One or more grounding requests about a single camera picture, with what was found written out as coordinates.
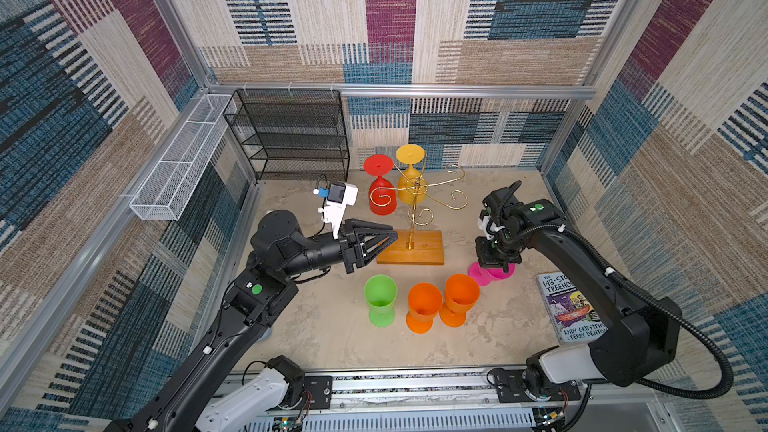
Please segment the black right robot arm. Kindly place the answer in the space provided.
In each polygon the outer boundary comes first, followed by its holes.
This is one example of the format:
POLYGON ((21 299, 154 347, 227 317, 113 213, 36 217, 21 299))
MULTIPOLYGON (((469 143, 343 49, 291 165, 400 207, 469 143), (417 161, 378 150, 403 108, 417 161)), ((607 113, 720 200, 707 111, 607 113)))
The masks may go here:
POLYGON ((731 390, 734 373, 729 359, 683 317, 672 299, 654 298, 616 270, 551 201, 518 200, 520 185, 514 182, 497 189, 482 201, 478 219, 482 234, 475 240, 480 266, 507 271, 521 263, 524 250, 534 249, 586 296, 607 328, 587 343, 555 346, 530 356, 523 376, 529 395, 547 399, 561 384, 596 380, 620 387, 637 383, 693 400, 718 398, 731 390), (649 379, 650 373, 675 359, 681 330, 713 356, 720 369, 716 385, 685 390, 649 379))

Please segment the small orange wine glass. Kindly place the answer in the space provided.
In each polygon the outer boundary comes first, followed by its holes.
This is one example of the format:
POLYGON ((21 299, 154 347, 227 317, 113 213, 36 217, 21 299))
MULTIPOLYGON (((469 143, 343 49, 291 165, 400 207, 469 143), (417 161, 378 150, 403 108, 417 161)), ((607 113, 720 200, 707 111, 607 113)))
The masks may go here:
POLYGON ((443 305, 441 291, 433 284, 418 283, 408 293, 406 324, 416 334, 428 332, 443 305))

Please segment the red wine glass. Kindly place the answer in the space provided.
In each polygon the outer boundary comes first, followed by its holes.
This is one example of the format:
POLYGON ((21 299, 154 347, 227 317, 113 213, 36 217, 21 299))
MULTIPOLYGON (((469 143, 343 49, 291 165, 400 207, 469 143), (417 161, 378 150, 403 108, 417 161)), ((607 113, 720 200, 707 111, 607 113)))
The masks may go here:
POLYGON ((385 178, 394 167, 393 160, 383 154, 368 157, 363 168, 374 177, 368 191, 370 210, 380 216, 392 214, 397 208, 397 192, 393 184, 385 178))

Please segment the large orange wine glass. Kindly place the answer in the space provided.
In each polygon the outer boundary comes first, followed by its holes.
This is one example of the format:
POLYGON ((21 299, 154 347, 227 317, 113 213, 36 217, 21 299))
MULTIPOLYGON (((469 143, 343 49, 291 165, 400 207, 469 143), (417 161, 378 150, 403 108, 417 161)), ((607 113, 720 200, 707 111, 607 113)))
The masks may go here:
POLYGON ((480 287, 473 278, 456 274, 448 278, 444 292, 440 319, 446 326, 458 328, 466 322, 467 313, 479 300, 480 287))

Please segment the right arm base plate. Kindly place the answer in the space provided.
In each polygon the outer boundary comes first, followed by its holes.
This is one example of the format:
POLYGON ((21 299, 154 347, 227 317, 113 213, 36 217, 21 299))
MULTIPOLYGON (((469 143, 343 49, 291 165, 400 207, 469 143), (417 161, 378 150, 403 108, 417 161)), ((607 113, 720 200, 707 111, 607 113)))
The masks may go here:
POLYGON ((500 403, 578 402, 582 393, 575 381, 554 384, 538 372, 527 369, 492 368, 486 381, 500 403))

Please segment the pink wine glass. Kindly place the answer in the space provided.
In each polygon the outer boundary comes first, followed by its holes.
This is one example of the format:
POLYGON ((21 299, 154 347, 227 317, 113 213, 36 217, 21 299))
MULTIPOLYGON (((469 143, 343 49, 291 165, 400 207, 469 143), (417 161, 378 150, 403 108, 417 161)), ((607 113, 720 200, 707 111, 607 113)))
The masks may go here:
POLYGON ((475 262, 469 266, 467 275, 472 278, 480 287, 485 287, 492 282, 511 278, 515 270, 516 265, 514 263, 509 264, 507 269, 487 269, 481 267, 478 262, 475 262))

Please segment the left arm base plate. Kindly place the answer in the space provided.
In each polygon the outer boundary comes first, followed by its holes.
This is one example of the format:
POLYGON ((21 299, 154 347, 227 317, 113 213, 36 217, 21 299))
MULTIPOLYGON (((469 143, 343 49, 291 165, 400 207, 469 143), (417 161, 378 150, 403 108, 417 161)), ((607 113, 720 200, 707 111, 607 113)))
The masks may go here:
POLYGON ((292 381, 286 395, 279 404, 287 410, 327 410, 331 406, 333 377, 330 375, 309 375, 292 381))

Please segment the green wine glass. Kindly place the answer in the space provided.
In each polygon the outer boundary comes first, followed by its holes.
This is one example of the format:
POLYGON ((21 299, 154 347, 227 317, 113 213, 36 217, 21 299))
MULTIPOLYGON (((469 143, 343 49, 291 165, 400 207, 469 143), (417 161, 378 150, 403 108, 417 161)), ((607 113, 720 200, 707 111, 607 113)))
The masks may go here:
POLYGON ((387 275, 369 278, 364 287, 370 322, 379 328, 389 327, 395 320, 395 302, 398 296, 396 282, 387 275))

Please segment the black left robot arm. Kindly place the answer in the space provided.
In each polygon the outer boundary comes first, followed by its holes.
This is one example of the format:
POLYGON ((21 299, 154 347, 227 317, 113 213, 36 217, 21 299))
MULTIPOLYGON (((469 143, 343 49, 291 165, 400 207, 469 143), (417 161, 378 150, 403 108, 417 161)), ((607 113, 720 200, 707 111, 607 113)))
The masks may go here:
POLYGON ((292 212, 269 212, 251 238, 245 269, 224 294, 201 342, 153 399, 132 417, 111 421, 108 430, 239 431, 249 418, 278 406, 290 382, 274 367, 225 399, 211 399, 298 294, 295 276, 337 263, 352 273, 397 237, 390 225, 357 219, 345 220, 338 233, 306 237, 292 212))

